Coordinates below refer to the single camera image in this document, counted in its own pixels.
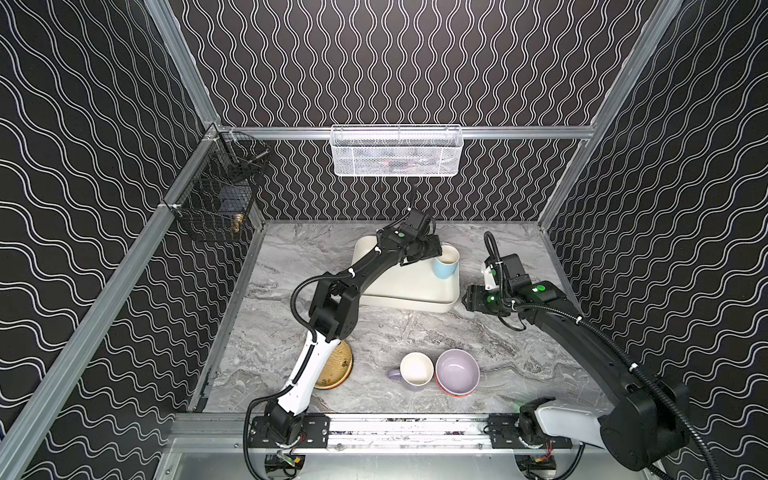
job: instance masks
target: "marble countertop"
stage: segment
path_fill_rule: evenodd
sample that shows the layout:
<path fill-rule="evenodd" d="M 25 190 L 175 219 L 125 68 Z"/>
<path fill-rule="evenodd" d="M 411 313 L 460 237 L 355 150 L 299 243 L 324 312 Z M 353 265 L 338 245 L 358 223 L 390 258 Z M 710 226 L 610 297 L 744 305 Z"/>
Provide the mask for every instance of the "marble countertop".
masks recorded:
<path fill-rule="evenodd" d="M 243 412 L 248 402 L 276 392 L 288 379 L 306 335 L 290 314 L 288 299 L 309 276 L 349 266 L 355 242 L 376 223 L 271 223 L 238 313 L 205 412 Z M 440 239 L 455 246 L 462 294 L 482 283 L 479 267 L 488 256 L 482 235 L 494 233 L 502 255 L 517 253 L 534 281 L 558 277 L 534 224 L 438 223 Z M 312 286 L 298 302 L 306 316 Z M 512 324 L 518 320 L 513 315 Z M 458 303 L 447 313 L 361 306 L 347 339 L 353 350 L 349 378 L 331 390 L 315 390 L 310 411 L 321 412 L 517 412 L 541 396 L 585 406 L 609 402 L 595 381 L 552 338 L 534 326 L 513 332 L 495 317 L 469 313 Z M 478 361 L 477 390 L 457 399 L 431 383 L 411 392 L 386 373 L 409 352 L 436 361 L 447 349 L 470 352 Z"/>

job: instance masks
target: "bowl rim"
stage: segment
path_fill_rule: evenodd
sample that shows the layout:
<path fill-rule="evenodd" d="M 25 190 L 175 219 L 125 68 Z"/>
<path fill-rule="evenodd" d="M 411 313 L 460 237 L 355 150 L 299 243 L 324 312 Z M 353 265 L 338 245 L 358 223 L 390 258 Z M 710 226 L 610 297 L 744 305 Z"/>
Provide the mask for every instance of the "bowl rim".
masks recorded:
<path fill-rule="evenodd" d="M 457 393 L 457 392 L 452 392 L 451 390 L 449 390 L 448 388 L 446 388 L 446 387 L 445 387 L 445 386 L 444 386 L 444 385 L 443 385 L 443 384 L 440 382 L 440 378 L 439 378 L 439 375 L 438 375 L 438 364 L 440 363 L 440 359 L 441 359 L 441 358 L 442 358 L 442 356 L 444 356 L 446 353 L 448 353 L 448 352 L 453 352 L 453 351 L 462 352 L 462 353 L 466 354 L 467 356 L 469 356 L 469 358 L 470 358 L 470 359 L 472 359 L 472 362 L 475 364 L 475 368 L 477 369 L 477 372 L 478 372 L 477 381 L 475 382 L 475 384 L 473 385 L 473 387 L 469 389 L 469 391 L 468 391 L 468 392 L 464 392 L 464 393 Z M 474 357 L 474 356 L 473 356 L 473 355 L 472 355 L 470 352 L 467 352 L 466 350 L 462 350 L 462 349 L 448 349 L 448 350 L 444 351 L 443 353 L 441 353 L 441 354 L 440 354 L 440 356 L 437 358 L 437 362 L 435 362 L 435 382 L 438 384 L 438 386 L 440 387 L 440 389 L 441 389 L 443 392 L 445 392 L 445 393 L 447 393 L 447 394 L 449 394 L 449 395 L 451 395 L 451 396 L 455 396 L 455 397 L 463 397 L 463 396 L 467 396 L 467 395 L 469 395 L 470 393 L 474 392 L 474 391 L 475 391 L 475 389 L 477 389 L 477 388 L 478 388 L 478 385 L 480 384 L 480 365 L 478 364 L 478 361 L 477 361 L 477 359 L 476 359 L 476 358 L 475 358 L 475 357 Z"/>

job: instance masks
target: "purple bowl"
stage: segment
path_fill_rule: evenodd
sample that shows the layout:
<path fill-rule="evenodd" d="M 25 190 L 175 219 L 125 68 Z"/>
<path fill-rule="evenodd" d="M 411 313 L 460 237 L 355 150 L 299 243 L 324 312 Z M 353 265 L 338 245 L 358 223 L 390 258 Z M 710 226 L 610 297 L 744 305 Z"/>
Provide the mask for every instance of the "purple bowl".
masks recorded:
<path fill-rule="evenodd" d="M 480 382 L 480 367 L 475 357 L 464 350 L 446 350 L 435 364 L 435 381 L 451 396 L 467 396 Z"/>

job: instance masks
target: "black cable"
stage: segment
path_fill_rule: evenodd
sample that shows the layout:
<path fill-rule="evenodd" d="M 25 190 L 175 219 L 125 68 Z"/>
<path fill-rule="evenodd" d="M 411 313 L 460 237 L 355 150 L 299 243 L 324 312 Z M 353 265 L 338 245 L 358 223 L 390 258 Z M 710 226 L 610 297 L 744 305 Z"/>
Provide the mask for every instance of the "black cable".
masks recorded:
<path fill-rule="evenodd" d="M 493 233 L 485 232 L 483 234 L 483 241 L 485 242 L 485 249 L 488 251 L 488 255 L 491 257 L 495 265 L 494 270 L 496 271 L 496 284 L 498 285 L 498 302 L 502 305 L 502 307 L 511 309 L 512 301 L 511 298 L 508 298 L 508 286 L 507 279 L 504 277 L 504 265 L 502 263 L 502 256 L 498 252 L 498 245 L 496 244 L 496 239 L 493 236 Z"/>
<path fill-rule="evenodd" d="M 664 406 L 666 406 L 670 412 L 672 412 L 672 415 L 674 415 L 676 419 L 680 420 L 688 432 L 690 432 L 690 436 L 694 439 L 694 442 L 696 443 L 701 456 L 704 457 L 704 461 L 707 463 L 707 468 L 710 470 L 710 475 L 712 478 L 714 480 L 722 480 L 723 477 L 720 474 L 720 469 L 717 467 L 717 463 L 712 456 L 712 452 L 710 451 L 710 448 L 704 439 L 701 437 L 698 429 L 694 426 L 693 423 L 690 422 L 688 417 L 680 410 L 680 408 L 677 407 L 675 402 L 673 402 L 672 399 L 666 393 L 664 393 L 664 391 L 658 385 L 656 385 L 656 382 L 652 382 L 650 379 L 648 379 L 648 377 L 645 375 L 643 367 L 633 362 L 632 358 L 625 351 L 623 351 L 623 349 L 619 347 L 619 345 L 616 344 L 616 342 L 614 342 L 611 337 L 601 332 L 597 327 L 591 325 L 587 320 L 579 319 L 575 316 L 572 316 L 570 313 L 561 312 L 560 310 L 554 309 L 547 305 L 542 305 L 540 303 L 520 303 L 517 305 L 517 308 L 535 308 L 539 310 L 547 310 L 565 318 L 572 319 L 576 322 L 577 326 L 583 326 L 585 329 L 592 332 L 597 338 L 602 340 L 603 343 L 605 343 L 608 347 L 611 348 L 611 350 L 614 351 L 621 362 L 629 367 L 630 373 L 634 375 L 638 380 L 640 380 L 643 386 L 645 386 L 650 391 L 651 395 L 662 402 Z"/>
<path fill-rule="evenodd" d="M 662 470 L 661 468 L 658 468 L 654 464 L 650 464 L 648 466 L 648 470 L 650 470 L 650 473 L 656 475 L 658 478 L 661 478 L 661 480 L 674 480 L 674 478 L 672 478 L 672 475 L 669 475 L 664 470 Z"/>
<path fill-rule="evenodd" d="M 504 320 L 504 318 L 501 315 L 498 316 L 498 319 L 499 319 L 500 322 L 504 323 L 504 325 L 507 328 L 509 328 L 511 330 L 514 330 L 515 332 L 522 332 L 522 331 L 524 331 L 527 328 L 527 326 L 525 326 L 525 324 L 523 323 L 523 320 L 520 317 L 518 317 L 518 320 L 520 320 L 520 324 L 523 325 L 523 328 L 519 328 L 517 326 L 510 325 L 509 323 L 506 322 L 506 320 Z"/>
<path fill-rule="evenodd" d="M 296 300 L 299 298 L 299 293 L 301 293 L 301 290 L 304 289 L 307 285 L 310 285 L 315 282 L 319 282 L 320 280 L 329 279 L 329 280 L 341 280 L 342 278 L 347 278 L 349 276 L 352 276 L 351 273 L 342 273 L 340 275 L 329 275 L 329 274 L 323 274 L 323 275 L 316 275 L 312 276 L 306 280 L 304 280 L 302 283 L 299 283 L 299 285 L 293 290 L 293 293 L 291 293 L 290 296 L 290 312 L 293 314 L 293 318 L 296 319 L 296 321 L 301 325 L 302 327 L 309 330 L 310 333 L 312 333 L 312 341 L 317 341 L 317 332 L 315 329 L 313 329 L 310 326 L 310 323 L 307 322 L 305 319 L 301 317 L 301 314 L 299 313 L 299 309 L 296 307 Z"/>
<path fill-rule="evenodd" d="M 267 402 L 269 400 L 278 399 L 279 397 L 290 392 L 292 388 L 293 388 L 293 385 L 288 385 L 286 388 L 280 390 L 278 393 L 273 393 L 272 395 L 264 396 L 264 397 L 261 397 L 260 399 L 251 400 L 250 403 L 248 404 L 248 408 L 245 411 L 245 423 L 243 424 L 243 457 L 245 457 L 245 466 L 246 468 L 248 468 L 248 472 L 256 480 L 269 480 L 269 479 L 262 477 L 256 472 L 256 470 L 253 469 L 253 464 L 250 462 L 250 456 L 248 455 L 248 433 L 250 432 L 251 413 L 253 413 L 253 409 L 255 409 L 260 403 Z"/>
<path fill-rule="evenodd" d="M 288 471 L 286 470 L 286 468 L 293 468 L 293 473 L 288 473 Z M 289 466 L 287 465 L 287 466 L 284 466 L 284 467 L 283 467 L 283 473 L 284 473 L 284 474 L 286 475 L 286 477 L 288 477 L 288 478 L 295 478 L 295 477 L 296 477 L 296 475 L 298 475 L 298 474 L 299 474 L 299 469 L 298 469 L 298 468 L 296 468 L 296 467 L 289 467 Z"/>
<path fill-rule="evenodd" d="M 581 456 L 584 454 L 584 447 L 586 444 L 582 443 L 578 446 L 578 452 L 576 452 L 576 458 L 574 458 L 573 463 L 571 463 L 571 466 L 568 467 L 568 470 L 563 472 L 563 475 L 560 475 L 559 477 L 554 477 L 552 480 L 565 480 L 566 478 L 570 477 L 573 472 L 576 470 L 576 467 L 578 467 L 578 463 L 581 461 Z"/>

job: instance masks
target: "metal rail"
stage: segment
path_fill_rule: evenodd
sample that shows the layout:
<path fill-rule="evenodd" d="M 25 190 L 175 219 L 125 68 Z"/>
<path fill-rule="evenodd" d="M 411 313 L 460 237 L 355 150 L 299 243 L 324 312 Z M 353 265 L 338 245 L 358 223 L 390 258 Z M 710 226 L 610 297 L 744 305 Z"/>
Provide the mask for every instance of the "metal rail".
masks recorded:
<path fill-rule="evenodd" d="M 667 31 L 675 15 L 677 15 L 682 3 L 683 0 L 659 0 L 648 21 L 643 25 L 643 30 L 637 37 L 634 48 L 627 56 L 619 75 L 616 76 L 614 84 L 611 85 L 611 89 L 600 105 L 598 114 L 592 121 L 594 135 L 589 141 L 579 144 L 544 211 L 541 212 L 539 225 L 544 230 L 549 230 L 555 216 L 560 211 L 560 207 L 568 198 L 571 188 L 576 184 L 581 171 L 587 166 L 595 148 L 603 140 L 605 132 L 613 124 L 621 106 L 637 83 L 637 79 L 651 55 L 656 51 L 661 37 L 664 36 L 664 32 Z"/>
<path fill-rule="evenodd" d="M 222 127 L 259 140 L 329 140 L 330 127 Z M 467 140 L 520 140 L 531 138 L 592 138 L 593 127 L 462 127 Z"/>
<path fill-rule="evenodd" d="M 219 114 L 216 112 L 214 103 L 210 100 L 208 89 L 203 83 L 203 78 L 192 58 L 189 45 L 181 33 L 179 21 L 168 4 L 168 0 L 145 0 L 145 3 L 149 15 L 154 20 L 165 47 L 168 49 L 168 54 L 179 71 L 181 83 L 184 84 L 190 95 L 197 116 L 203 125 L 218 125 L 220 123 Z"/>
<path fill-rule="evenodd" d="M 327 449 L 294 449 L 296 454 L 411 453 L 477 455 L 538 454 L 544 449 L 494 449 L 483 428 L 488 415 L 329 413 Z M 243 413 L 176 415 L 166 453 L 242 452 Z M 250 449 L 269 453 L 274 449 Z"/>
<path fill-rule="evenodd" d="M 568 300 L 574 304 L 579 312 L 581 312 L 581 304 L 574 293 L 573 287 L 571 287 L 571 280 L 568 279 L 568 275 L 566 275 L 563 270 L 563 265 L 558 258 L 558 253 L 554 250 L 554 245 L 552 245 L 551 240 L 549 240 L 549 233 L 541 229 L 539 231 L 541 233 L 541 241 L 544 243 L 544 248 L 547 249 L 547 253 L 549 253 L 549 258 L 552 261 L 552 265 L 554 265 L 554 271 L 558 274 L 558 279 L 560 279 L 560 284 L 562 285 L 563 292 L 565 292 L 565 296 L 567 296 Z"/>
<path fill-rule="evenodd" d="M 197 145 L 197 149 L 165 197 L 169 204 L 180 200 L 179 196 L 186 184 L 203 162 L 208 148 L 216 141 L 216 135 L 212 127 Z M 155 209 L 66 346 L 46 372 L 32 398 L 0 443 L 2 480 L 17 480 L 26 470 L 173 222 L 174 215 L 164 204 Z"/>
<path fill-rule="evenodd" d="M 221 318 L 218 332 L 214 344 L 211 346 L 208 353 L 208 358 L 203 367 L 203 372 L 200 374 L 200 378 L 197 380 L 197 387 L 190 400 L 189 408 L 187 411 L 192 412 L 196 409 L 201 397 L 206 397 L 208 393 L 205 392 L 205 388 L 210 380 L 215 378 L 219 369 L 219 363 L 221 363 L 221 357 L 224 355 L 224 350 L 227 347 L 227 341 L 232 333 L 232 327 L 235 324 L 235 319 L 240 311 L 240 306 L 243 304 L 243 298 L 245 297 L 245 291 L 248 288 L 250 282 L 251 273 L 256 266 L 256 260 L 261 250 L 261 245 L 264 242 L 264 235 L 266 234 L 266 225 L 262 223 L 254 223 L 256 228 L 256 234 L 251 240 L 248 246 L 248 252 L 246 253 L 245 260 L 243 260 L 243 268 L 240 269 L 240 275 L 237 277 L 235 287 L 232 291 L 229 303 L 227 303 L 227 309 L 224 310 L 224 315 Z"/>

